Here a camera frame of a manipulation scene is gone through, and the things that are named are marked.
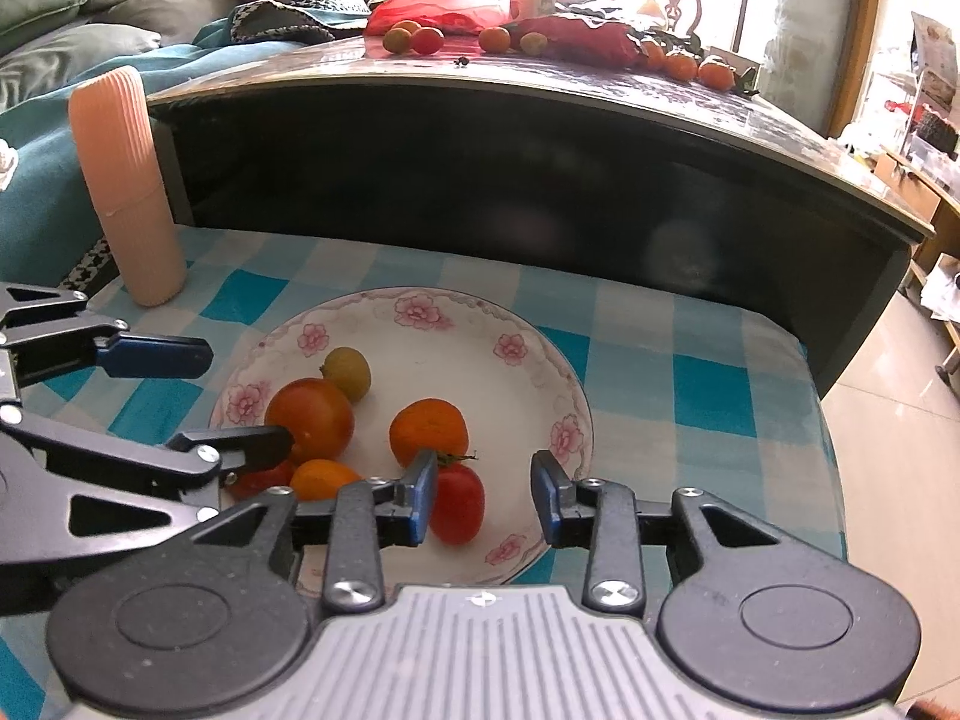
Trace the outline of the smooth orange citrus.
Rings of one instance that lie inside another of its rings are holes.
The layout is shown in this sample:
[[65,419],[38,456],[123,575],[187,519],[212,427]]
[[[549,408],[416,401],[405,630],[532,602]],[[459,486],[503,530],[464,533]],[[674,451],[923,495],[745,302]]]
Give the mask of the smooth orange citrus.
[[362,479],[363,476],[340,461],[314,458],[296,468],[290,488],[301,502],[313,502],[335,499],[340,489]]

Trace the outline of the stemmed red cherry tomato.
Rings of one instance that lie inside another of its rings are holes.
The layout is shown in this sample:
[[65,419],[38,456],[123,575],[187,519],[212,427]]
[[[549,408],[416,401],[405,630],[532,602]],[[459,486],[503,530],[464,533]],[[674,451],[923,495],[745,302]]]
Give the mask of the stemmed red cherry tomato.
[[449,546],[469,543],[482,528],[485,502],[482,480],[467,465],[467,457],[439,450],[431,531]]

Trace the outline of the large red-orange tomato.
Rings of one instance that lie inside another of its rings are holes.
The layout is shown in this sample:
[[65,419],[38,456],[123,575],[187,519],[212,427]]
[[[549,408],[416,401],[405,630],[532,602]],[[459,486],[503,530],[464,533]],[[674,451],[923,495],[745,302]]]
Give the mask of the large red-orange tomato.
[[305,377],[287,383],[272,397],[263,417],[265,426],[285,427],[293,438],[288,460],[338,460],[355,432],[355,415],[348,398],[325,379]]

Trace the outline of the oval red cherry tomato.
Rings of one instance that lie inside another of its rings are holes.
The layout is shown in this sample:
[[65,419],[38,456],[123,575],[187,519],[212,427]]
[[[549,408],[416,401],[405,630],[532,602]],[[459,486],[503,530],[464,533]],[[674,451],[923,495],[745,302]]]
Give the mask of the oval red cherry tomato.
[[224,490],[233,500],[249,499],[265,489],[288,486],[295,470],[296,465],[292,461],[283,460],[274,468],[267,468],[267,470],[231,472],[224,482]]

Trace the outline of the bumpy orange tangerine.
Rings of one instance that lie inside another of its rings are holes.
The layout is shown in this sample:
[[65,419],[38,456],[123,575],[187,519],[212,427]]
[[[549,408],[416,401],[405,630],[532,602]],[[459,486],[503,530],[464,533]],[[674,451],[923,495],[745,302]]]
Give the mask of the bumpy orange tangerine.
[[469,429],[457,406],[441,398],[422,398],[398,411],[389,426],[395,460],[407,466],[420,450],[469,456]]

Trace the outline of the green-brown longan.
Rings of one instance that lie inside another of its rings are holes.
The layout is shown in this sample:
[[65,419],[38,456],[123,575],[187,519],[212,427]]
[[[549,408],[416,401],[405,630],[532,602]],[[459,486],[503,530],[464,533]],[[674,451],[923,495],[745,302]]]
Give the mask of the green-brown longan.
[[342,392],[350,403],[359,403],[371,388],[373,376],[366,358],[358,349],[339,346],[325,356],[320,373]]

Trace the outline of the teal sofa blanket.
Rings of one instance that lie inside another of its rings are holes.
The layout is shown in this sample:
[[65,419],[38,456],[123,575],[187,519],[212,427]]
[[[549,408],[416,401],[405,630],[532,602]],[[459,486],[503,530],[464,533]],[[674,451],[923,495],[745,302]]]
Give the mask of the teal sofa blanket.
[[2,59],[2,138],[20,164],[2,192],[2,278],[55,286],[101,239],[68,125],[80,83],[130,65],[153,94],[199,76],[293,50],[290,41],[233,44],[224,18],[192,43],[163,46],[153,31],[86,23]]

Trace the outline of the blue checkered tablecloth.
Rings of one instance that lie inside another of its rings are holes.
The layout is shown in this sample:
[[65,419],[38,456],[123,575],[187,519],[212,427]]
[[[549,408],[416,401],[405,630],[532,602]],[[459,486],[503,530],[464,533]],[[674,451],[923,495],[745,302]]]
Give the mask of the blue checkered tablecloth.
[[835,452],[804,348],[745,310],[630,284],[366,242],[186,227],[184,291],[143,309],[120,286],[94,289],[103,314],[140,333],[200,337],[199,380],[113,379],[85,369],[26,390],[38,415],[158,444],[224,411],[249,424],[257,387],[228,394],[229,371],[263,335],[327,299],[386,286],[449,288],[539,328],[573,366],[594,424],[594,470],[661,500],[698,486],[843,554]]

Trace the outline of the white floral plate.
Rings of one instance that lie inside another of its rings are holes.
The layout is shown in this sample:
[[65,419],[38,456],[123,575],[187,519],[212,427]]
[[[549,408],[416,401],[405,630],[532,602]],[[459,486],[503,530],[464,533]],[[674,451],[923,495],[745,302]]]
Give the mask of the white floral plate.
[[529,461],[548,450],[589,473],[594,426],[583,388],[589,341],[441,288],[381,288],[303,310],[229,372],[215,427],[278,419],[303,493],[324,481],[395,476],[438,455],[438,500],[416,550],[382,555],[389,585],[500,585],[548,548]]

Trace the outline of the cream crumpled cloth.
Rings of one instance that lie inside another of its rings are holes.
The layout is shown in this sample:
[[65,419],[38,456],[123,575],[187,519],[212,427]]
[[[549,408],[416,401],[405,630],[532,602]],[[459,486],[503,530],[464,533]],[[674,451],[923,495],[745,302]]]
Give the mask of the cream crumpled cloth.
[[5,192],[13,181],[14,173],[20,164],[20,154],[7,140],[0,138],[0,192]]

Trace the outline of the pink ribbed cylinder vase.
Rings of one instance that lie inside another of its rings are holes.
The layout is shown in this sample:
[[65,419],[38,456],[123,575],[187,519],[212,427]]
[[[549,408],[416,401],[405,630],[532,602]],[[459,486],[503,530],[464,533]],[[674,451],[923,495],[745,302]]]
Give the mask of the pink ribbed cylinder vase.
[[77,86],[68,123],[99,223],[130,297],[143,307],[174,298],[187,266],[172,221],[135,68],[116,68]]

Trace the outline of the dark coffee table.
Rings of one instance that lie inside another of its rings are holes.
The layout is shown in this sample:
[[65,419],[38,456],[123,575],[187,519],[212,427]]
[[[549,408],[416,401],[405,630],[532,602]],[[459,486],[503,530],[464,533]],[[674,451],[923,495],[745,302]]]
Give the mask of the dark coffee table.
[[931,227],[765,99],[353,37],[149,99],[183,223],[375,242],[768,317],[832,387]]

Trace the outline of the red plastic bag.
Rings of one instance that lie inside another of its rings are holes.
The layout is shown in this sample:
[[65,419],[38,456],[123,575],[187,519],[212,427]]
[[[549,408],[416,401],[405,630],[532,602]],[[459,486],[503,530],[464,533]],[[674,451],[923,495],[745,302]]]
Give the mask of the red plastic bag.
[[433,55],[453,37],[483,54],[519,54],[596,67],[639,67],[649,47],[623,21],[560,11],[550,0],[384,0],[364,34],[391,54]]

